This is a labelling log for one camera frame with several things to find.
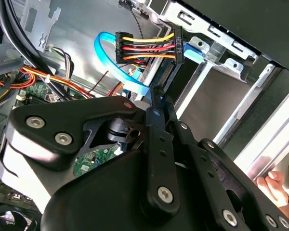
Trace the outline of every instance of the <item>green circuit board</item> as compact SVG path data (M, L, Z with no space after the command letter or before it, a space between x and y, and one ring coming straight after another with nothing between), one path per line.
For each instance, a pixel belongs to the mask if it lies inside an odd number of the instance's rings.
M81 175L116 157L114 153L117 149L117 145L109 149L96 149L88 154L76 158L74 162L74 176L76 178L80 177Z

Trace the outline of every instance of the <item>black metal bracket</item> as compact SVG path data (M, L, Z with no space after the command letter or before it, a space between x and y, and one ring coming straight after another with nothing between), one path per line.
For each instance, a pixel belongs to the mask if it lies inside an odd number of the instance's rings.
M107 206L116 207L118 200L126 201L129 209L133 205L133 211L137 211L130 220L133 225L143 224L145 217L159 226L173 221L173 227L184 224L189 227L187 230L193 230L195 224L185 224L182 215L201 209L205 218L201 226L207 230L270 231L274 227L272 220L276 221L274 230L289 230L278 223L280 218L287 221L283 213L216 144L210 140L195 141L187 124L177 119L171 98L158 89L150 94L152 105L146 112L123 97L50 103L12 111L6 133L9 146L46 168L70 167L77 155L100 145L128 145L119 157L55 193L45 213L54 221L48 223L50 227L54 225L59 230L57 219L66 220L62 213L55 212L57 203L73 212L75 223L87 227L92 218L83 221L78 216L79 203L71 205L67 201L77 198L90 203L85 200L88 194L94 193L100 199L113 190L118 192L111 199L108 197ZM28 119L33 116L42 119L44 125L29 126ZM58 142L58 132L68 134L72 141L67 145ZM134 207L134 194L141 213ZM131 212L125 208L122 213L129 217Z
M113 143L106 134L96 136L105 122L116 118L132 119L138 111L124 97L20 107L10 114L6 139L13 148L45 167L66 169L78 155L92 151L94 143ZM27 120L33 116L40 118L45 125L41 128L29 126ZM72 142L68 145L58 143L55 139L58 133L68 134Z

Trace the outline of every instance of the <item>yellow wire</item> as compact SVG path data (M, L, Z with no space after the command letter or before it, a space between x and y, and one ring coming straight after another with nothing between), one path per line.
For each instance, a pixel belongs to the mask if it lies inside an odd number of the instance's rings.
M163 38L152 38L152 39L136 39L136 38L129 38L123 37L124 40L131 41L131 42L163 42L166 41L174 36L174 33L163 37Z
M0 96L0 100L1 100L2 98L4 98L8 93L9 93L9 90L6 90L6 91Z
M137 68L140 68L140 69L143 69L143 70L145 70L145 67L142 67L142 66L138 66L138 65L136 65L136 64L132 64L133 66L135 66L135 67L137 67Z
M141 57L163 57L163 58L175 59L175 55L169 55L169 54L138 54L138 55L126 56L126 57L123 57L123 59L128 60L128 59L141 58Z
M23 69L24 69L25 71L30 72L30 73L32 73L32 74L35 74L35 75L37 75L37 76L40 76L40 77L43 77L43 78L47 78L47 75L42 75L42 74L40 74L39 72L35 72L35 71L32 70L32 69L28 69L28 68L26 68L26 67L23 67ZM60 80L60 79L58 79L58 78L55 78L55 77L52 77L52 76L50 76L50 79L53 80L53 81L57 81L57 82L59 82L59 83L66 84L66 85L68 85L69 87L71 87L72 89L74 89L75 91L79 92L79 90L78 90L77 88L75 88L74 85L70 84L68 80L62 81L62 80Z

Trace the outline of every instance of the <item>orange wire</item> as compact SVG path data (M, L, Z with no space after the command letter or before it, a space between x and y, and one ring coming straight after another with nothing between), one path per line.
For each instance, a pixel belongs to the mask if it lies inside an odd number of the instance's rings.
M24 69L24 70L27 69L28 72L31 72L31 73L33 73L33 74L35 74L34 72L36 72L38 75L41 75L42 77L47 77L47 75L46 75L45 73L40 72L40 71L38 71L38 70L34 70L34 69L31 69L31 68L28 68L28 67L25 67L25 68L23 68L23 69ZM58 80L58 81L60 81L60 82L64 82L64 83L66 83L68 86L73 86L73 87L76 88L78 91L80 91L80 92L82 92L83 94L85 94L88 98L91 98L91 96L90 96L87 92L85 92L82 88L80 88L80 87L77 86L76 84L74 84L74 83L72 83L72 82L70 82L70 81L68 81L68 80L65 80L65 79L63 79L63 78L58 78L58 77L55 77L55 76L51 76L51 78L56 79L56 80Z
M175 59L175 55L170 55L170 54L138 54L138 55L126 56L126 57L123 57L123 59L128 60L128 59L135 59L135 58L141 58L141 57L162 57L162 58Z
M27 82L24 83L13 83L11 84L12 89L21 89L21 88L27 88L33 85L36 81L35 76L32 73L26 73L30 75L30 79Z
M123 83L120 83L117 89L115 90L115 92L112 94L112 96L115 96L122 87L123 87Z
M47 77L47 74L41 72L41 71L38 71L38 70L35 70L35 69L32 69L30 67L23 67L23 70L27 71L27 72L30 72L32 74L35 74L35 75L38 75L38 76L41 76L41 77ZM66 79L63 79L63 78L58 78L56 76L50 76L50 79L53 79L57 82L61 82L61 83L64 83L68 86L70 86L71 88L75 89L76 91L79 91L81 92L82 94L84 94L87 98L92 98L91 95L89 95L84 89L80 88L78 85L74 84L73 82L70 82L69 80L66 80Z

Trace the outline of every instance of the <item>power cable bundle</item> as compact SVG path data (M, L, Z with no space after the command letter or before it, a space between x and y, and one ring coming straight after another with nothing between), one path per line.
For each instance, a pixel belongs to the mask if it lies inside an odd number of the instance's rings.
M33 68L41 70L48 75L52 74L41 54L35 49L21 28L12 0L0 0L0 25L10 43ZM52 81L47 82L43 78L41 80L63 101L73 100L61 84Z

